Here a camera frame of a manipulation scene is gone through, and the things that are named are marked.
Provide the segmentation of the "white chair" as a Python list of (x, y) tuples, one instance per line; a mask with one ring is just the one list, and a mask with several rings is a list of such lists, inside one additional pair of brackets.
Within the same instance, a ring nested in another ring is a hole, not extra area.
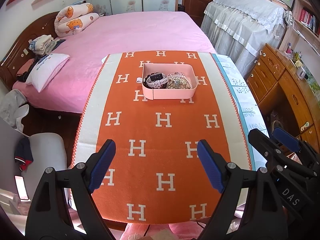
[(46, 168), (56, 171), (67, 169), (67, 155), (63, 139), (56, 133), (39, 133), (29, 137), (33, 162), (22, 172), (25, 189), (30, 200)]

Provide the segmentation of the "pink bed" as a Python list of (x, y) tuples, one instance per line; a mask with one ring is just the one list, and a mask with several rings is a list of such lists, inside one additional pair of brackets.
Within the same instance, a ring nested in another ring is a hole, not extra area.
[(206, 34), (185, 12), (132, 12), (103, 16), (84, 31), (65, 37), (55, 53), (70, 56), (42, 92), (19, 81), (13, 85), (37, 108), (81, 113), (108, 54), (148, 50), (214, 53)]

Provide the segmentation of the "smartphone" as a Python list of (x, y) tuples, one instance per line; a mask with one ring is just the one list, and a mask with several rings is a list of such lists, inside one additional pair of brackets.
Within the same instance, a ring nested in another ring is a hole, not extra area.
[(15, 183), (20, 200), (28, 201), (29, 197), (25, 188), (24, 179), (22, 176), (15, 176)]

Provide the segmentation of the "bear print rolled quilt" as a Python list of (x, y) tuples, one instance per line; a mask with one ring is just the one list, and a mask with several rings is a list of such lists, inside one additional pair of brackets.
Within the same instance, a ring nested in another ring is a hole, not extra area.
[(54, 29), (58, 37), (78, 34), (99, 18), (91, 3), (70, 5), (56, 16)]

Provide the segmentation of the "bookshelf with books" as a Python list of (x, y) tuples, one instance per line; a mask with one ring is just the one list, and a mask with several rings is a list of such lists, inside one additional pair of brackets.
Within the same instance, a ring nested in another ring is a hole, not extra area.
[(303, 45), (319, 56), (319, 17), (308, 0), (293, 0), (292, 2), (293, 25), (287, 28), (279, 50), (287, 51), (288, 44), (291, 49), (298, 50), (297, 46)]

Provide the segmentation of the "white pillow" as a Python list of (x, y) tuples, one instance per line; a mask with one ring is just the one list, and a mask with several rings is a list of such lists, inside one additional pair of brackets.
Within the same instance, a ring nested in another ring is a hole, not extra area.
[(67, 54), (51, 53), (46, 55), (35, 64), (26, 79), (26, 85), (32, 85), (38, 92), (43, 91), (69, 58), (70, 56)]

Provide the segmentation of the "pink jewelry tray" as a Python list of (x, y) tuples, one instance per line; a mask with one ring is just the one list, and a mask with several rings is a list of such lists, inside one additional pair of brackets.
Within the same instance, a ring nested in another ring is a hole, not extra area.
[[(169, 81), (165, 88), (149, 88), (145, 79), (151, 73), (163, 73)], [(197, 89), (197, 78), (189, 64), (145, 63), (142, 76), (136, 79), (142, 85), (143, 95), (149, 100), (190, 99)]]

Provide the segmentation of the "blue white paper sheet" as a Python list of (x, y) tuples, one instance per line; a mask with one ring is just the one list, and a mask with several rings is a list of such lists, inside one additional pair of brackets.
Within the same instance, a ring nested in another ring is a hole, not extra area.
[(253, 129), (268, 135), (258, 103), (234, 62), (225, 55), (211, 54), (211, 57), (231, 93), (245, 136)]

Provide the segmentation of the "wooden dresser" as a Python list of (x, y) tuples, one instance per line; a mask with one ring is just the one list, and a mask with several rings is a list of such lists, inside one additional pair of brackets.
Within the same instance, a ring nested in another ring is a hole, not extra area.
[(299, 79), (293, 63), (266, 44), (246, 80), (268, 134), (280, 126), (319, 151), (319, 105), (309, 84)]

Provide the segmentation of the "white lace covered furniture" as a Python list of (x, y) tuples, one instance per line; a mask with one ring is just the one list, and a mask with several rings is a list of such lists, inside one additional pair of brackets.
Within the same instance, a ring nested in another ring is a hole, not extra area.
[(287, 30), (285, 12), (268, 0), (212, 0), (201, 30), (216, 52), (230, 57), (246, 77), (264, 45), (280, 46)]

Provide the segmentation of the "orange H-pattern blanket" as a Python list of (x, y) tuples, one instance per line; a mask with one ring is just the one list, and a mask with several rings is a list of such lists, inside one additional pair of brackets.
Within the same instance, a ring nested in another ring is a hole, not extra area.
[[(136, 82), (147, 63), (192, 66), (195, 94), (147, 99)], [(226, 161), (253, 168), (239, 110), (214, 54), (111, 54), (85, 103), (72, 162), (86, 161), (107, 139), (116, 143), (116, 155), (92, 195), (104, 219), (165, 224), (206, 218), (220, 195), (198, 158), (199, 141), (206, 140)]]

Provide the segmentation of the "wooden headboard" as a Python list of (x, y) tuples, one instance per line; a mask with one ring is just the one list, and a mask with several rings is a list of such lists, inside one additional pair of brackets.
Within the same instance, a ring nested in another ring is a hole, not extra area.
[(35, 54), (29, 50), (29, 40), (45, 34), (57, 37), (54, 29), (54, 21), (58, 12), (51, 12), (29, 24), (18, 36), (6, 56), (1, 61), (1, 81), (8, 90), (12, 90), (17, 81), (18, 70)]

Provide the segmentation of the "grey jacket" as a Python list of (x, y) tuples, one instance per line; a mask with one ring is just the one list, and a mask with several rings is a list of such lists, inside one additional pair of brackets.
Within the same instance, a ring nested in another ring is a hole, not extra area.
[(11, 90), (1, 101), (1, 118), (12, 128), (23, 132), (22, 119), (29, 113), (27, 98), (18, 89)]

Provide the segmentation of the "folded clothes stack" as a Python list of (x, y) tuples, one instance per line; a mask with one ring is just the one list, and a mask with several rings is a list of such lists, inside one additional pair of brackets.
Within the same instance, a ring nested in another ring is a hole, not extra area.
[(55, 46), (56, 40), (51, 35), (41, 35), (34, 40), (29, 40), (29, 50), (40, 56), (50, 54)]

